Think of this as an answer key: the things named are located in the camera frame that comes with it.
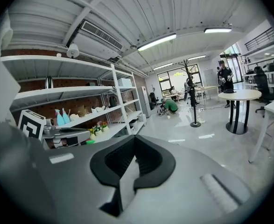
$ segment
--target brick wall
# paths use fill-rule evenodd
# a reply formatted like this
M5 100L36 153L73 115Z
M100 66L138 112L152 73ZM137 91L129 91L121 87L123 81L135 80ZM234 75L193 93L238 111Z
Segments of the brick wall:
M2 51L2 56L17 56L17 55L43 55L43 56L56 56L58 52L56 51L50 51L50 50L39 50L39 49L15 49L15 50L4 50ZM67 57L66 53L62 53L62 57ZM100 65L107 66L105 63L100 63L97 61L94 61L88 57L85 56L78 56L76 57L78 60L84 60L92 63L97 63ZM136 86L145 86L145 79L135 76L135 81L136 81ZM86 86L87 82L95 82L97 85L97 81L94 80L74 80L74 79L55 79L54 80L54 87L69 87L69 86ZM113 81L102 81L103 85L114 85ZM32 90L39 90L39 89L44 89L45 81L29 81L29 82L21 82L21 90L20 92L25 92L25 91L32 91ZM105 95L105 101L108 104L109 103L109 95ZM133 100L133 94L132 92L123 92L122 93L122 99L123 100ZM55 109L60 110L60 113L62 114L62 108L68 113L68 110L70 109L70 114L71 110L74 107L78 107L84 105L85 107L101 107L103 104L101 102L100 96L93 96L93 97L87 97L87 98L78 98L78 99L72 99L72 100L66 100L66 101L61 101L61 102L55 102L47 105L40 105L36 107L30 108L30 110L45 116L46 118L53 118L54 122L56 124L56 118L55 118ZM126 108L136 111L136 106L135 104L130 104L127 105ZM18 123L19 118L20 118L21 111L19 112L14 112L13 116ZM121 117L121 109L117 109L113 112L110 112L110 117L111 120L118 120ZM80 124L78 127L82 128L90 128L93 125L95 125L98 121L107 121L106 120L106 115L102 115L97 117L96 119L89 120L83 124Z

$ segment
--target spray bottle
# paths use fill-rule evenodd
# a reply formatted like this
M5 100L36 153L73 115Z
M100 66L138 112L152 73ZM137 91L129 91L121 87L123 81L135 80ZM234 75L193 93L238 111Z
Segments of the spray bottle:
M64 111L64 108L62 108L62 112L63 112L63 120L65 122L65 124L69 123L70 122L70 118L68 117L67 113Z
M57 124L58 126L60 125L64 125L64 119L62 118L61 114L60 114L60 110L55 110L56 111L56 115L57 115Z

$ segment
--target railing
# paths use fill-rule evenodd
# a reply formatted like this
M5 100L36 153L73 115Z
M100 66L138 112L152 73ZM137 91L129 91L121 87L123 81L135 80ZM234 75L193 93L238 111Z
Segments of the railing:
M274 39L274 30L272 28L261 33L259 36L255 37L251 41L247 42L245 45L248 51Z

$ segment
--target lamp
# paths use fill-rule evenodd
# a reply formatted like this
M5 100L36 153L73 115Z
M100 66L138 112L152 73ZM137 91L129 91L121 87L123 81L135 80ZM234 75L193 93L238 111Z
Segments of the lamp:
M206 28L204 33L231 32L232 28Z
M66 55L72 59L77 57L79 54L79 49L75 43L72 43L66 52Z
M195 59L199 59L199 58L203 58L203 57L206 57L206 55L192 57L192 58L189 58L188 61L190 61L190 60L195 60Z
M160 38L158 40L150 42L150 43L148 43L148 44L146 44L144 46L138 47L138 51L144 51L144 50L146 50L146 49L148 49L150 47L153 47L153 46L155 46L157 44L161 44L163 42L170 41L170 40L173 40L175 38L176 38L176 34L175 33L171 34L171 35L168 35L168 36L164 36L163 38Z
M156 68L154 68L154 70L157 70L157 69L160 69L160 68L164 68L164 67L170 66L170 65L173 65L173 63L169 63L169 64L166 64L166 65L162 65L162 66L156 67Z

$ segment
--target white glossy floor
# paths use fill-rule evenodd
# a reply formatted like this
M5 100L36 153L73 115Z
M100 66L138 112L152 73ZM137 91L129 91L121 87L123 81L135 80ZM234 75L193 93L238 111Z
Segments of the white glossy floor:
M190 126L190 122L194 120L190 102L187 104L182 101L178 105L178 112L171 116L158 116L153 110L153 114L147 119L147 125L139 134L169 141L169 145L189 147L208 155L242 179L254 192L274 181L274 145L271 151L262 147L255 162L248 162L263 121L263 112L255 113L255 109L260 108L262 103L250 103L248 132L243 135L232 134L226 130L230 109L224 108L225 101L218 102L216 96L207 99L206 111L197 111L197 118L202 122L198 128ZM241 103L239 120L244 120L244 111L245 107ZM274 132L272 122L273 120L267 129L268 135L265 136L263 145L270 141L270 135Z

